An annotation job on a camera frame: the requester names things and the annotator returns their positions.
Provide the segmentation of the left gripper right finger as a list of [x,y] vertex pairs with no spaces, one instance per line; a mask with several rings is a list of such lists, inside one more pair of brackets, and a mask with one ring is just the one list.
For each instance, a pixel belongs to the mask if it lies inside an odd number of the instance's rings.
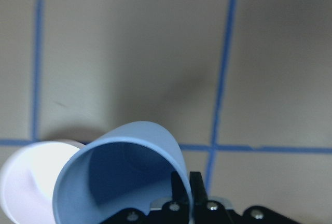
[[202,206],[208,200],[208,195],[204,186],[200,172],[190,172],[189,182],[194,206]]

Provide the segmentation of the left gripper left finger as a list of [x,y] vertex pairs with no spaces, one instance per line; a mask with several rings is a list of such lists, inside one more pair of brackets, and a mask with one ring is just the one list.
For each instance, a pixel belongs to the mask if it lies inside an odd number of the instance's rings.
[[171,173],[172,202],[189,205],[189,196],[178,172]]

